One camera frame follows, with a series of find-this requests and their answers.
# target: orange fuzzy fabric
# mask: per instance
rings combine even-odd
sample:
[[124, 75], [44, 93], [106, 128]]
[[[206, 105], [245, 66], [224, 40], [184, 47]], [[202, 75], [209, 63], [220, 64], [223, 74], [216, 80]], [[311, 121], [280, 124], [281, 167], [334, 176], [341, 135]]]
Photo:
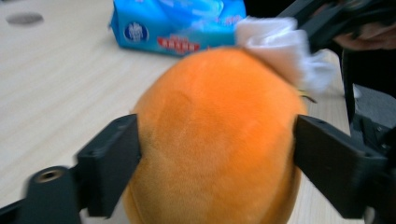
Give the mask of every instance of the orange fuzzy fabric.
[[141, 97], [142, 159], [124, 191], [132, 223], [286, 223], [300, 171], [300, 96], [242, 49], [193, 54]]

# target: light wood tabletop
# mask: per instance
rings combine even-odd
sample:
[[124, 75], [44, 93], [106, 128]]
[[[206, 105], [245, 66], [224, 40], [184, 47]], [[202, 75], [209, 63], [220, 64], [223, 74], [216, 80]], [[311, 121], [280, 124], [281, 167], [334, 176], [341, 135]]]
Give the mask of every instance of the light wood tabletop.
[[[23, 195], [33, 173], [75, 165], [74, 156], [111, 120], [127, 115], [143, 91], [179, 58], [120, 49], [108, 29], [110, 0], [0, 3], [0, 207]], [[42, 21], [13, 23], [18, 13]], [[338, 63], [329, 52], [329, 60]], [[348, 133], [341, 77], [308, 103], [309, 114]], [[113, 218], [127, 223], [121, 206]], [[305, 177], [290, 223], [344, 220]]]

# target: blue plastic packaging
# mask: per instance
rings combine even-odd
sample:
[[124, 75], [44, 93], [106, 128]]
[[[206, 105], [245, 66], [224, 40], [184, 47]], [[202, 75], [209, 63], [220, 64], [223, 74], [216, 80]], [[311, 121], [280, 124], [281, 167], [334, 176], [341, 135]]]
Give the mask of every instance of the blue plastic packaging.
[[111, 28], [123, 48], [174, 55], [234, 45], [243, 0], [114, 0]]

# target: gray floor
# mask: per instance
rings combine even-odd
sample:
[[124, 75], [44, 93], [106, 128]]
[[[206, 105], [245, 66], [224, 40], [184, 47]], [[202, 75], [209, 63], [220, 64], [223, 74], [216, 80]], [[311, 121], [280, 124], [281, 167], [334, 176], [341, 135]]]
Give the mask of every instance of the gray floor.
[[[356, 114], [388, 128], [396, 126], [396, 99], [380, 91], [355, 85], [361, 96], [355, 99]], [[351, 125], [351, 136], [361, 141], [361, 133]]]

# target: red label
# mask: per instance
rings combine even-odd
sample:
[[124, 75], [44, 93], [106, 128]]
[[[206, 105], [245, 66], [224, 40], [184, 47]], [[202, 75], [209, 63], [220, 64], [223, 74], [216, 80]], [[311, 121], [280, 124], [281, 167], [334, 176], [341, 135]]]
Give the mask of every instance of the red label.
[[195, 52], [200, 48], [198, 43], [191, 43], [188, 38], [171, 35], [170, 38], [158, 37], [158, 44], [165, 49], [172, 49], [176, 53]]

